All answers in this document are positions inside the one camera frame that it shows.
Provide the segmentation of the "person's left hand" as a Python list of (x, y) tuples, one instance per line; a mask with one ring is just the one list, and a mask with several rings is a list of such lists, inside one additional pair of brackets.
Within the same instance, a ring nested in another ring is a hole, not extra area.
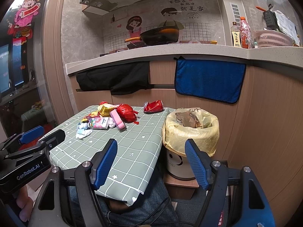
[(27, 222), (33, 209), (33, 200), (28, 196), (27, 187), (23, 186), (16, 199), (18, 207), (21, 209), (19, 218), (22, 222)]

